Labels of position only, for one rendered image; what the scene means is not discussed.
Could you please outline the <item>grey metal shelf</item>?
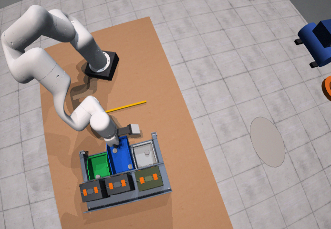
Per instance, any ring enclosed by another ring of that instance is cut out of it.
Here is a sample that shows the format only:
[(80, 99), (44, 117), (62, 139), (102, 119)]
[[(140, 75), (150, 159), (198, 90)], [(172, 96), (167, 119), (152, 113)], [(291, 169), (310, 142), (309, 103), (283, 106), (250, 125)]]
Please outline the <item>grey metal shelf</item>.
[[(88, 160), (88, 157), (90, 157), (90, 156), (102, 154), (102, 153), (105, 153), (107, 151), (92, 154), (92, 155), (88, 155), (88, 156), (85, 154), (84, 150), (79, 151), (79, 157), (80, 157), (82, 174), (83, 174), (83, 181), (84, 181), (84, 182), (82, 182), (82, 184), (92, 182), (92, 181), (95, 181), (95, 180), (104, 180), (106, 178), (119, 176), (121, 174), (129, 174), (129, 175), (132, 175), (133, 182), (134, 182), (134, 187), (135, 187), (135, 190), (133, 190), (133, 191), (129, 191), (129, 192), (122, 193), (122, 194), (117, 194), (117, 195), (110, 195), (109, 198), (104, 198), (104, 199), (100, 199), (100, 200), (86, 202), (87, 207), (88, 207), (88, 211), (85, 211), (83, 213), (93, 212), (93, 211), (106, 209), (106, 208), (112, 208), (112, 207), (132, 203), (132, 202), (136, 202), (136, 201), (140, 201), (140, 200), (144, 200), (144, 199), (147, 199), (147, 198), (152, 198), (152, 197), (156, 197), (156, 196), (159, 196), (159, 195), (163, 195), (163, 194), (172, 192), (172, 189), (171, 189), (171, 186), (170, 186), (170, 183), (169, 183), (169, 179), (168, 179), (168, 175), (167, 175), (167, 172), (166, 172), (166, 168), (165, 168), (165, 165), (164, 165), (164, 161), (163, 161), (163, 158), (162, 158), (162, 154), (161, 154), (161, 151), (160, 151), (159, 143), (158, 143), (158, 140), (157, 140), (157, 137), (156, 137), (157, 133), (152, 132), (151, 134), (152, 134), (153, 139), (143, 141), (143, 143), (147, 142), (147, 141), (152, 141), (153, 148), (154, 148), (154, 151), (155, 151), (155, 156), (156, 156), (156, 159), (157, 159), (157, 164), (141, 167), (141, 168), (138, 168), (138, 169), (136, 169), (136, 167), (135, 167), (134, 170), (125, 171), (125, 172), (122, 172), (122, 173), (118, 173), (118, 174), (114, 174), (114, 175), (110, 175), (110, 176), (106, 176), (106, 177), (101, 177), (101, 178), (89, 180), (88, 169), (87, 169), (87, 160)], [(155, 167), (155, 166), (159, 167), (160, 174), (161, 174), (162, 181), (163, 181), (164, 185), (160, 186), (160, 187), (153, 188), (153, 189), (149, 189), (149, 190), (139, 192), (134, 172), (139, 171), (139, 170), (143, 170), (143, 169), (147, 169), (147, 168), (151, 168), (151, 167)]]

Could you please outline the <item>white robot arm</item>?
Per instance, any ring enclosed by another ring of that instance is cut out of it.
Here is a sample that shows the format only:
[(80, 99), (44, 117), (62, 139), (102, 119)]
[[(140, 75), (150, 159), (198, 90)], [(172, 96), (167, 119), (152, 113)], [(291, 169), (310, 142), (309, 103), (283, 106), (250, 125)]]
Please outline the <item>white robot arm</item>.
[(64, 101), (71, 84), (70, 76), (43, 48), (24, 50), (41, 34), (60, 42), (70, 42), (93, 72), (101, 73), (110, 65), (109, 55), (100, 49), (93, 36), (76, 18), (62, 10), (47, 11), (42, 6), (32, 5), (1, 35), (5, 59), (13, 78), (22, 84), (33, 79), (40, 82), (53, 95), (58, 116), (76, 131), (84, 130), (90, 123), (92, 129), (105, 139), (115, 134), (140, 134), (138, 124), (117, 129), (100, 102), (91, 95), (71, 115), (66, 114)]

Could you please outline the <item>dark grey case with orange latches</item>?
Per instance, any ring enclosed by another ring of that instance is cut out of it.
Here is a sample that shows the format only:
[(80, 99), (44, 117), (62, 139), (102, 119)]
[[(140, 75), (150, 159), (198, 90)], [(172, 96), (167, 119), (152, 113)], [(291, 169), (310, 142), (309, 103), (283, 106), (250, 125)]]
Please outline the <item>dark grey case with orange latches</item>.
[(122, 174), (119, 176), (106, 178), (104, 180), (108, 196), (135, 190), (132, 175), (129, 174)]
[(83, 203), (110, 197), (107, 194), (105, 181), (96, 180), (79, 186)]

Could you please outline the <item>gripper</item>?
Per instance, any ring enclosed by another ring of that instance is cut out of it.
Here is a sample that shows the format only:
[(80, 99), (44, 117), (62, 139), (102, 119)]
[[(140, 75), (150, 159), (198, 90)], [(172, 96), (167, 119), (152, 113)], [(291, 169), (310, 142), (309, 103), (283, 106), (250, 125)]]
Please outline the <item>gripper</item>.
[(107, 145), (109, 147), (113, 147), (114, 146), (115, 148), (118, 148), (117, 145), (119, 145), (119, 141), (120, 141), (119, 137), (120, 136), (117, 136), (117, 134), (115, 134), (112, 138), (109, 138), (109, 139), (105, 139), (104, 138), (104, 140), (105, 140), (105, 142), (107, 143)]

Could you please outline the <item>green open bin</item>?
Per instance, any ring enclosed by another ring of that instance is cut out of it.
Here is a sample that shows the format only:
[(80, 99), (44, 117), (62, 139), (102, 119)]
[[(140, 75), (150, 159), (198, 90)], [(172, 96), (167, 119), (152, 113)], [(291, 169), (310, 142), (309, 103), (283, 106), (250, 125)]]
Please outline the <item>green open bin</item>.
[(88, 157), (87, 169), (89, 180), (96, 179), (96, 175), (106, 177), (112, 175), (107, 153)]

